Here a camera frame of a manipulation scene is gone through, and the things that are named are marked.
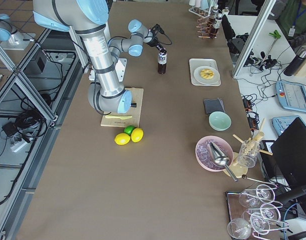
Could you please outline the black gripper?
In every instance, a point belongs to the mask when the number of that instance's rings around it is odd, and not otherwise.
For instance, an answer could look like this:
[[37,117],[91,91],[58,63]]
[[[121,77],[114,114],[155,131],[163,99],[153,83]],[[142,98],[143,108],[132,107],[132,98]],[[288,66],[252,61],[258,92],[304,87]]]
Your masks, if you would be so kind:
[[167,50],[162,46],[162,44],[160,43],[157,35],[159,33],[161,33],[162,35],[165,34],[163,28],[159,25],[156,24],[155,26],[153,26],[152,28],[149,29],[149,32],[152,34],[151,35],[151,40],[148,42],[148,45],[150,47],[156,47],[157,49],[159,49],[159,55],[163,56],[167,54]]

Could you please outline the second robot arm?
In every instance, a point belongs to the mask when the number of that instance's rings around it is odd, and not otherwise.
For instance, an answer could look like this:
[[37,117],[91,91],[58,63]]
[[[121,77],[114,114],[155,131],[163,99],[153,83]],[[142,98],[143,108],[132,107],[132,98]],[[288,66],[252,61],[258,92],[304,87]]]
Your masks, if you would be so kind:
[[23,51],[29,45],[30,37],[13,25],[7,14],[0,14],[0,42],[5,50]]

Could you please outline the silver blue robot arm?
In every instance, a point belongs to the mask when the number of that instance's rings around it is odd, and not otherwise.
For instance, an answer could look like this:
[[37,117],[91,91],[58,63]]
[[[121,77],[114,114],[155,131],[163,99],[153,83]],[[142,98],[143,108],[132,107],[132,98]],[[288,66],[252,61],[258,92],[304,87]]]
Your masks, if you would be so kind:
[[132,94],[118,80],[115,70],[120,53],[140,56],[143,44],[163,49],[157,38],[164,33],[156,24],[148,29],[137,19],[129,22],[130,38],[106,39],[105,28],[109,10],[104,0],[35,0],[34,19],[42,27],[68,32],[74,28],[86,47],[95,71],[95,83],[89,88],[89,103],[95,110],[126,113],[131,107]]

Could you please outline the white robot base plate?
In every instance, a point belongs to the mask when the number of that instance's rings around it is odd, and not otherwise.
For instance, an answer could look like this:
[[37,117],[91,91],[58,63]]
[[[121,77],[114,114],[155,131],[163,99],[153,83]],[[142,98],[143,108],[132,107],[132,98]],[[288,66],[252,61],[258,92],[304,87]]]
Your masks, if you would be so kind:
[[[127,65],[127,59],[126,58],[119,58],[116,65],[115,65],[115,70],[117,73],[117,77],[120,83],[123,82],[125,71],[126,71],[126,65]],[[89,75],[89,81],[94,81],[95,80],[96,73],[92,69],[90,71]]]

